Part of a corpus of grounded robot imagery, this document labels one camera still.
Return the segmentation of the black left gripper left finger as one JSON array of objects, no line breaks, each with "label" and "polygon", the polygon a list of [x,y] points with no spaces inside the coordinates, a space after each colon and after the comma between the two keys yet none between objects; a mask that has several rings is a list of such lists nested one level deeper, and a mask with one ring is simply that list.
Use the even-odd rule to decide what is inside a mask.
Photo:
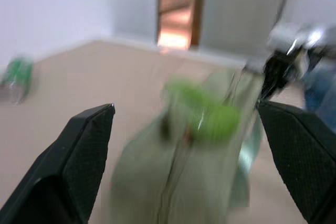
[{"label": "black left gripper left finger", "polygon": [[73,116],[1,208],[1,223],[88,223],[114,115],[109,103]]}]

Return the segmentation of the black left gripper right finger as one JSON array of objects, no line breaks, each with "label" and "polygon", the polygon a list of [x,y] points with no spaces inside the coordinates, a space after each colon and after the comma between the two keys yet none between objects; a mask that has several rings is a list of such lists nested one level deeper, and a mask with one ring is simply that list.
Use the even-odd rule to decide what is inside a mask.
[{"label": "black left gripper right finger", "polygon": [[335,133],[315,114],[282,103],[258,106],[275,166],[307,223],[335,223]]}]

